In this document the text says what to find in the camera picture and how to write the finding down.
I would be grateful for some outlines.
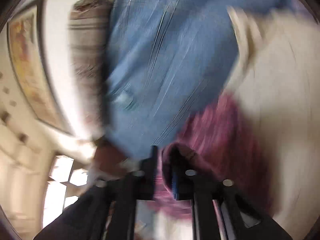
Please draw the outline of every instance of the white wall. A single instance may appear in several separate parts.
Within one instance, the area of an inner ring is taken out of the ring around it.
[[[78,0],[46,0],[44,13],[44,50],[53,92],[63,115],[79,138],[90,139],[82,124],[78,93],[69,59],[67,24],[72,5]]]
[[[21,9],[32,0],[24,0],[17,10]],[[79,138],[89,138],[89,134],[81,124],[81,115],[79,103],[77,101],[77,91],[72,76],[72,67],[69,61],[68,53],[68,35],[67,23],[68,14],[71,6],[78,0],[46,0],[44,6],[44,50],[46,64],[48,67],[49,79],[53,87],[53,93],[57,98],[57,103],[60,106],[63,115],[68,119],[74,131],[75,137],[66,136],[59,133],[46,125],[37,121],[26,103],[25,98],[18,86],[14,72],[11,67],[7,47],[7,28],[6,26],[0,33],[0,71],[3,73],[3,78],[0,79],[0,110],[6,109],[11,114],[11,127],[3,132],[8,135],[14,135],[14,132],[23,132],[29,136],[30,145],[40,149],[38,161],[35,170],[38,176],[30,180],[28,176],[23,175],[20,171],[15,173],[15,181],[20,181],[12,187],[12,191],[7,196],[0,194],[0,203],[4,203],[6,209],[10,212],[20,211],[28,214],[34,219],[30,226],[31,234],[35,234],[40,230],[42,199],[44,186],[47,180],[49,167],[51,164],[54,150],[59,149],[64,154],[75,158],[81,162],[88,161],[87,153],[79,153],[77,140]],[[9,94],[5,94],[3,87],[9,88]],[[11,106],[10,101],[16,102],[16,106]],[[8,145],[14,145],[15,139],[7,141]],[[7,190],[4,184],[6,177],[2,174],[6,172],[9,163],[0,159],[0,192]],[[28,195],[22,195],[28,189]],[[22,201],[28,203],[28,206],[23,208]]]

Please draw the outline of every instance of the metal rivet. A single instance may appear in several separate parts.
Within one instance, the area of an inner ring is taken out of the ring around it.
[[[137,170],[133,172],[133,176],[135,177],[143,177],[144,176],[144,171],[142,170]]]
[[[107,185],[107,182],[104,181],[104,180],[99,179],[99,180],[96,181],[96,186],[97,187],[105,187],[106,185]]]
[[[225,179],[222,183],[226,187],[231,187],[233,185],[233,181],[231,179]]]
[[[197,173],[196,173],[195,170],[187,170],[187,171],[185,172],[185,174],[186,174],[187,176],[194,176],[194,175],[196,175]]]

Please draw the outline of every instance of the picture frame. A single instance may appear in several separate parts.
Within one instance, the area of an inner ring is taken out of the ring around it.
[[[11,66],[37,120],[71,135],[70,126],[52,93],[43,48],[44,0],[34,0],[7,23]]]

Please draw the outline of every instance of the pink fabric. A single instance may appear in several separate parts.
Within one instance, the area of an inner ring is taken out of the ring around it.
[[[208,105],[203,113],[190,117],[177,140],[159,154],[154,208],[176,218],[191,218],[189,201],[175,201],[168,174],[173,146],[201,172],[218,180],[232,179],[255,204],[269,212],[270,175],[259,145],[235,101],[228,94]]]

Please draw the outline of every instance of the wall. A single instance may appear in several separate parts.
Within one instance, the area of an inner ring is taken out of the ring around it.
[[[8,126],[0,124],[0,203],[10,218],[32,219],[28,230],[34,234],[40,230],[44,186],[57,147],[34,119],[15,80],[8,57],[6,26],[0,33],[0,44],[0,72],[3,75],[0,79],[0,113],[6,110],[11,115]],[[28,136],[27,146],[17,139],[19,133]],[[30,170],[22,169],[18,163],[27,161],[30,156],[31,172],[36,175],[30,175]]]
[[[31,1],[23,0],[15,12]],[[8,151],[0,151],[0,203],[12,220],[21,222],[30,219],[27,227],[25,224],[19,228],[22,233],[23,228],[27,228],[26,235],[23,235],[25,239],[31,239],[40,230],[44,187],[54,151],[60,150],[82,163],[87,163],[93,153],[92,148],[79,151],[78,139],[88,139],[90,135],[81,124],[77,91],[68,58],[68,14],[76,1],[78,0],[46,0],[43,29],[48,78],[57,103],[71,124],[75,136],[66,136],[35,119],[12,70],[6,26],[0,33],[0,72],[3,74],[0,79],[0,113],[6,110],[11,115],[10,123],[2,123],[0,131],[0,137],[3,138],[0,140],[0,147],[9,147]],[[17,140],[19,133],[28,135],[27,146],[21,145]],[[31,156],[31,160],[34,160],[31,162],[32,169],[26,169],[23,165],[26,156]],[[8,175],[12,177],[11,182],[6,182]]]
[[[32,1],[22,0],[14,14]],[[90,140],[91,138],[81,121],[78,93],[68,51],[68,16],[76,1],[78,0],[46,0],[43,13],[43,39],[48,79],[62,114],[71,126],[73,136],[60,133],[42,123],[38,123],[38,125],[49,135],[58,150],[82,163],[88,163],[94,148],[86,147],[84,151],[79,150],[78,140]],[[7,46],[5,36],[3,34],[0,46]],[[3,52],[1,57],[9,59],[7,51]],[[11,71],[9,63],[6,61],[3,67]]]
[[[68,17],[72,5],[78,0],[46,0],[44,13],[44,50],[49,79],[63,115],[69,121],[74,135],[90,139],[82,125],[77,90],[68,51]],[[52,134],[57,140],[59,135]]]

